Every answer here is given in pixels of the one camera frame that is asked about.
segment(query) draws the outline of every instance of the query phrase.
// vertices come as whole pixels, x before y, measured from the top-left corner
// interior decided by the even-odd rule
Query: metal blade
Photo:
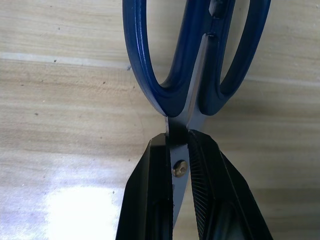
[[[197,95],[202,76],[207,40],[208,38],[204,34],[195,60],[189,91],[182,113],[177,117],[166,117],[166,135],[168,137],[172,169],[173,226],[176,224],[188,182],[189,152],[186,143],[187,132],[188,129],[200,130],[206,117],[199,110]],[[183,175],[177,177],[174,174],[174,169],[181,161],[186,163],[187,168]]]

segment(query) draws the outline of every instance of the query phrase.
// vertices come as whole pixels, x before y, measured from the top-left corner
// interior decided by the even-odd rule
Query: scissor handle
[[[241,77],[237,77],[236,80],[226,77],[226,83],[221,84],[222,92],[219,92],[220,72],[235,0],[217,1],[219,11],[218,14],[213,16],[209,12],[210,2],[211,0],[187,0],[171,70],[162,84],[157,82],[150,59],[147,36],[147,0],[123,0],[122,2],[124,37],[132,70],[145,96],[155,109],[165,116],[176,117],[185,106],[194,65],[204,34],[219,39],[215,41],[216,48],[211,41],[209,41],[208,48],[208,53],[213,53],[215,49],[218,50],[215,56],[219,57],[219,60],[215,59],[212,62],[209,56],[211,54],[207,54],[205,64],[207,67],[205,68],[206,74],[204,74],[205,81],[202,85],[208,86],[211,91],[207,89],[203,92],[204,96],[200,99],[200,109],[206,115],[211,115],[213,112],[211,110],[212,106],[209,106],[213,100],[215,105],[215,100],[219,98],[219,106],[222,107],[222,101],[225,103],[237,90],[256,51],[267,18],[270,0],[250,0],[244,30],[251,27],[253,29],[243,32],[235,60],[230,67],[233,71],[239,71],[239,73],[231,74],[231,77],[238,74]],[[209,66],[215,70],[211,72],[208,69]],[[209,78],[209,74],[215,74],[215,83],[211,82],[212,79]]]
[[[226,19],[213,19],[213,32],[208,36],[206,60],[199,90],[199,108],[203,114],[208,116],[216,114],[244,80],[264,30],[270,2],[271,0],[250,0],[237,51],[221,84],[221,70],[230,27],[225,24],[230,24],[231,15],[226,15]]]

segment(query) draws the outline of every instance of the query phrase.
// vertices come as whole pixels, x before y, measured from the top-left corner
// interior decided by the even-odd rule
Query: brass screw
[[[176,178],[180,178],[186,174],[188,169],[188,163],[184,160],[177,161],[173,166],[173,176]]]

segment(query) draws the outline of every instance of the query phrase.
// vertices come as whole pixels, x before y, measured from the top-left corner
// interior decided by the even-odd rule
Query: wood grain surface
[[[248,1],[236,2],[224,70]],[[159,82],[184,4],[147,1]],[[245,81],[203,127],[275,240],[320,239],[319,6],[272,0]],[[164,131],[131,70],[121,0],[0,1],[0,240],[114,239],[126,181]],[[197,237],[188,187],[174,239]]]

